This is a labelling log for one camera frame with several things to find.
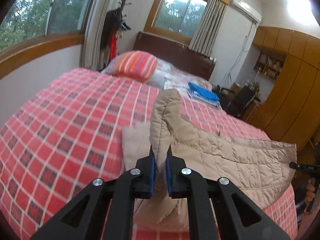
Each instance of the window glass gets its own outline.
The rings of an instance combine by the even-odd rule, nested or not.
[[[47,34],[82,29],[89,2],[16,0],[0,25],[0,50],[26,39],[44,36],[47,22]]]
[[[54,0],[50,13],[48,33],[81,29],[89,1]]]
[[[154,27],[192,37],[206,5],[203,0],[164,0]]]
[[[16,0],[0,25],[0,50],[42,36],[52,0]]]
[[[179,32],[192,38],[200,24],[206,6],[207,2],[205,1],[191,0]]]

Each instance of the cable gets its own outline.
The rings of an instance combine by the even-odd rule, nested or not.
[[[244,52],[248,52],[248,51],[250,50],[250,48],[251,48],[251,45],[252,45],[252,42],[253,42],[253,38],[254,38],[253,33],[252,33],[252,40],[251,40],[251,43],[250,43],[250,47],[249,47],[248,50],[245,50],[245,47],[247,46],[248,41],[249,41],[249,37],[250,37],[251,31],[252,31],[253,25],[254,25],[254,27],[255,27],[255,30],[254,30],[253,33],[255,33],[255,32],[257,31],[257,24],[255,24],[255,23],[252,21],[251,26],[250,26],[250,29],[249,29],[249,33],[248,33],[248,34],[245,36],[245,38],[244,38],[244,41],[243,41],[243,43],[242,43],[242,49],[241,49],[238,57],[236,58],[235,63],[234,63],[233,66],[229,69],[229,72],[228,72],[228,73],[223,77],[223,79],[222,79],[222,82],[223,82],[223,81],[225,82],[225,86],[228,86],[229,81],[232,82],[231,72],[232,72],[233,69],[239,64],[240,59],[241,59],[243,53],[244,53]]]

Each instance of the air conditioner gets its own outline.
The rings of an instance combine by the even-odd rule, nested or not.
[[[232,4],[247,14],[250,18],[252,18],[255,22],[260,23],[262,19],[262,15],[259,14],[252,6],[247,4],[243,0],[232,0]]]

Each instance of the bedsheet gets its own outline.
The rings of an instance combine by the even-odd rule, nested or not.
[[[186,90],[189,82],[193,82],[210,91],[213,88],[209,81],[179,70],[171,63],[158,58],[156,70],[146,84],[160,89],[166,89],[166,86],[169,88],[176,88],[180,93],[184,93],[187,97]]]
[[[0,209],[23,240],[93,179],[124,170],[122,127],[150,120],[159,90],[129,79],[75,69],[53,81],[0,128]],[[222,111],[182,98],[181,113],[211,133],[268,139]],[[294,239],[297,216],[290,186],[268,214]],[[188,233],[133,226],[133,240],[182,240]]]

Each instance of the human hand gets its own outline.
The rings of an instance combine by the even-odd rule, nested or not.
[[[314,198],[316,197],[315,194],[315,187],[311,184],[311,179],[309,179],[308,181],[308,186],[307,186],[307,196],[306,196],[306,204],[308,205],[311,201],[314,200]]]

